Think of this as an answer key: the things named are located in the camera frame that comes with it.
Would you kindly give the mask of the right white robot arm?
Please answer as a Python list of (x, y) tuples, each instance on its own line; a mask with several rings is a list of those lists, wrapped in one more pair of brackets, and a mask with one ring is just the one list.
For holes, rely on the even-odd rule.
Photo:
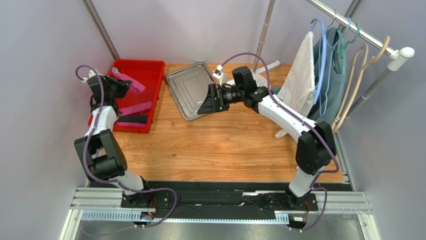
[(251, 70), (238, 67), (232, 71), (234, 84), (209, 84), (199, 115), (227, 111), (231, 104), (244, 103), (247, 108), (272, 120), (297, 143), (295, 160), (298, 166), (287, 194), (303, 198), (310, 191), (319, 173), (336, 157), (331, 126), (317, 123), (285, 105), (266, 86), (257, 86)]

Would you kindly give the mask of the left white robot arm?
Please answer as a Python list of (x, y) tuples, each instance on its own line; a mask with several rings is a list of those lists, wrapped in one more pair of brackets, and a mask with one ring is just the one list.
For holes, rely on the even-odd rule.
[(119, 115), (117, 99), (126, 96), (131, 82), (95, 73), (85, 82), (92, 91), (92, 121), (87, 133), (74, 141), (83, 170), (91, 182), (112, 184), (127, 198), (134, 198), (148, 186), (141, 176), (128, 170), (126, 157), (113, 135)]

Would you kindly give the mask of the magenta paper napkin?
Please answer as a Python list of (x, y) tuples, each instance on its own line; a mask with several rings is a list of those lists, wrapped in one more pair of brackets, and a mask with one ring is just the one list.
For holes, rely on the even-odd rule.
[(121, 73), (116, 67), (112, 67), (111, 71), (112, 71), (112, 75), (113, 75), (114, 78), (116, 78), (118, 80), (122, 80), (122, 81), (130, 81), (131, 82), (129, 90), (132, 93), (141, 94), (145, 91), (146, 87), (143, 84), (141, 84), (139, 81), (135, 80), (134, 78), (132, 78), (132, 77), (130, 77), (130, 76), (124, 74), (124, 73)]

